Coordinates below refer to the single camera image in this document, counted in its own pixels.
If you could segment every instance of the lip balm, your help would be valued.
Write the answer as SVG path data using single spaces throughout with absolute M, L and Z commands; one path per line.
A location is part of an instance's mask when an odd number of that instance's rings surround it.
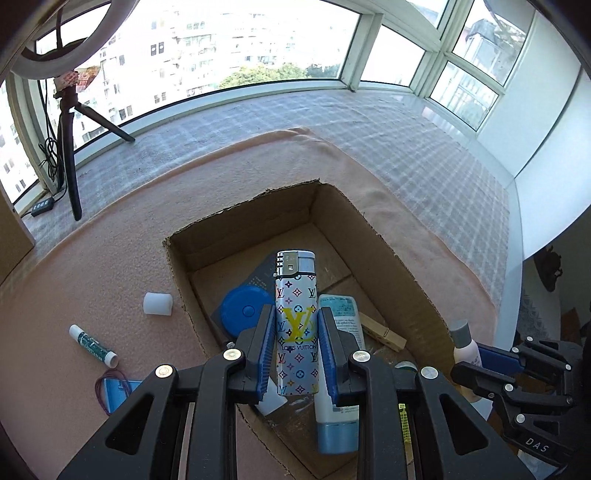
M 115 368 L 119 363 L 119 357 L 115 352 L 107 350 L 98 341 L 92 338 L 88 333 L 82 330 L 78 325 L 70 327 L 70 336 L 78 342 L 88 353 L 97 357 L 109 368 Z

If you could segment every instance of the tripod leg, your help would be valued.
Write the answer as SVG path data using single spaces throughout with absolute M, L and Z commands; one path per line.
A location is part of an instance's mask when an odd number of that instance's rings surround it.
M 109 132 L 113 132 L 115 135 L 121 137 L 126 142 L 135 142 L 135 138 L 129 135 L 128 133 L 121 130 L 117 125 L 112 122 L 109 122 L 104 116 L 95 112 L 92 108 L 84 103 L 78 102 L 77 105 L 74 106 L 76 110 L 78 110 L 82 115 L 86 115 L 91 120 L 94 120 L 100 126 L 106 128 Z
M 57 134 L 57 143 L 61 148 L 64 159 L 64 169 L 66 171 L 66 187 L 72 213 L 76 222 L 82 218 L 82 206 L 80 205 L 80 196 L 78 195 L 78 182 L 76 180 L 76 165 L 74 163 L 74 134 L 72 131 L 74 124 L 74 113 L 66 112 L 60 114 L 60 126 Z

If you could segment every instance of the metal screw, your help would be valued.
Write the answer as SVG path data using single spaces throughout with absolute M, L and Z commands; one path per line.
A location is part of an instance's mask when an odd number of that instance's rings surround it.
M 223 353 L 226 360 L 238 360 L 242 356 L 242 352 L 237 348 L 229 348 Z
M 355 360 L 356 362 L 368 362 L 370 358 L 371 355 L 365 350 L 357 350 L 353 354 L 353 360 Z
M 437 371 L 437 368 L 433 368 L 433 367 L 423 367 L 421 369 L 421 375 L 424 376 L 425 378 L 428 378 L 429 380 L 433 380 L 433 378 L 437 378 L 439 372 Z
M 156 377 L 159 378 L 166 378 L 170 377 L 173 374 L 173 367 L 170 365 L 160 365 L 156 369 Z

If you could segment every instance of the tree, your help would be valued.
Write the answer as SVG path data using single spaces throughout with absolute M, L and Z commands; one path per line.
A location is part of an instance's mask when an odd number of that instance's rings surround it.
M 286 63 L 278 69 L 270 69 L 264 65 L 254 68 L 240 67 L 240 70 L 224 78 L 218 88 L 240 87 L 261 82 L 277 82 L 279 80 L 295 80 L 307 78 L 306 72 L 292 63 Z
M 337 65 L 331 65 L 330 67 L 320 67 L 316 63 L 313 63 L 306 68 L 306 74 L 310 78 L 314 79 L 335 79 L 339 73 L 340 63 Z

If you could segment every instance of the gray bottle cap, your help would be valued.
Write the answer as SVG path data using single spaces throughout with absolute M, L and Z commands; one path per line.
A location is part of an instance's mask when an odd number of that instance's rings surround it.
M 449 333 L 452 336 L 453 343 L 456 348 L 464 348 L 470 345 L 472 335 L 470 335 L 470 327 L 467 320 L 455 320 L 449 326 Z

